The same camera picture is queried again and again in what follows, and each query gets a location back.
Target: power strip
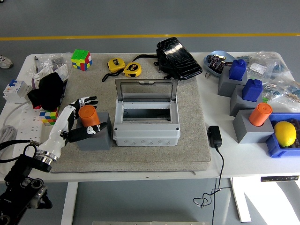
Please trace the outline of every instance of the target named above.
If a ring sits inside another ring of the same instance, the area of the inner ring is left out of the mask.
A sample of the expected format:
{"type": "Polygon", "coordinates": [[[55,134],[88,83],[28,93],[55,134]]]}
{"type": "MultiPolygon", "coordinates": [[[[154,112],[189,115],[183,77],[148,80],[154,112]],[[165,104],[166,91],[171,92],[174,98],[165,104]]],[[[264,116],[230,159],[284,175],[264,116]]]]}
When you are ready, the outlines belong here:
{"type": "MultiPolygon", "coordinates": [[[[45,126],[39,117],[42,109],[33,109],[32,105],[23,106],[19,126],[17,129],[17,140],[34,140],[44,142],[48,139],[52,126],[45,126]]],[[[14,146],[13,157],[23,154],[24,147],[28,143],[16,144],[14,146]]],[[[26,151],[26,154],[31,156],[34,154],[32,147],[26,151]]]]}

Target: gray carpet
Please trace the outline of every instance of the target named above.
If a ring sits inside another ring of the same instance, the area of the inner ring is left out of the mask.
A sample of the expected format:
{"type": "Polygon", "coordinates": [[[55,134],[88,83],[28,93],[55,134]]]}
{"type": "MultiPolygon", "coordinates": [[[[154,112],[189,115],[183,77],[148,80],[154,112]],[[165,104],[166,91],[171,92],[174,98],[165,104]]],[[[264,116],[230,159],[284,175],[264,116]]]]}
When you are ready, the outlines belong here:
{"type": "MultiPolygon", "coordinates": [[[[129,63],[134,54],[92,54],[93,64],[87,71],[71,69],[62,108],[78,98],[97,96],[98,112],[109,112],[114,124],[116,106],[115,77],[101,82],[109,72],[111,58],[129,63]]],[[[163,79],[153,65],[156,59],[138,59],[142,74],[136,79],[163,79]]],[[[177,101],[180,132],[177,146],[118,147],[112,140],[109,151],[81,151],[76,143],[68,143],[61,157],[53,164],[52,172],[108,172],[108,171],[204,171],[210,165],[210,148],[201,108],[196,77],[179,81],[177,101]]]]}

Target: power adapter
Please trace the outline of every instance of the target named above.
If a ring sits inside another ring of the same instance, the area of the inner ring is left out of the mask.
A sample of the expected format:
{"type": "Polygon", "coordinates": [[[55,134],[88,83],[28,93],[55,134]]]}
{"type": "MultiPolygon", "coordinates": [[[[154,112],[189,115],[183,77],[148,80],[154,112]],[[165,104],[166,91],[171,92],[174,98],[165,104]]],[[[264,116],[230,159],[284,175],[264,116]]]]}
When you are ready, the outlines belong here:
{"type": "Polygon", "coordinates": [[[221,133],[220,133],[219,126],[210,126],[207,129],[207,136],[208,136],[208,139],[210,141],[210,146],[212,148],[221,147],[222,138],[221,138],[221,133]]]}

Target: rubik's cube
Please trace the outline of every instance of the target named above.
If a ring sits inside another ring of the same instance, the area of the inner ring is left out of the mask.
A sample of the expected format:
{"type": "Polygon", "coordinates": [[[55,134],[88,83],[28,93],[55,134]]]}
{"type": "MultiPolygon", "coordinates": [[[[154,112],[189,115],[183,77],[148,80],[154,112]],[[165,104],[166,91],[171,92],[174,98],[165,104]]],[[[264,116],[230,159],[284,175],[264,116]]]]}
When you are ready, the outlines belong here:
{"type": "Polygon", "coordinates": [[[92,65],[92,58],[89,51],[76,49],[71,58],[74,68],[86,71],[92,65]]]}
{"type": "Polygon", "coordinates": [[[39,117],[42,119],[42,122],[46,125],[46,126],[50,126],[50,125],[54,125],[57,117],[58,117],[58,112],[59,112],[60,108],[57,107],[55,110],[53,111],[46,111],[46,110],[42,110],[39,113],[39,117]]]}

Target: transparent lid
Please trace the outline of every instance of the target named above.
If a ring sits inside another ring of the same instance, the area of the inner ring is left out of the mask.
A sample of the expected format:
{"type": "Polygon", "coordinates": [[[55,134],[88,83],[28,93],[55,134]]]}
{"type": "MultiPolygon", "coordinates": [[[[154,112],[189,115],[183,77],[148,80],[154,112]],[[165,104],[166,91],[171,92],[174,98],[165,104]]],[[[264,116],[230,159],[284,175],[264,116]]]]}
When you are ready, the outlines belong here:
{"type": "Polygon", "coordinates": [[[175,101],[178,80],[115,79],[118,101],[175,101]]]}

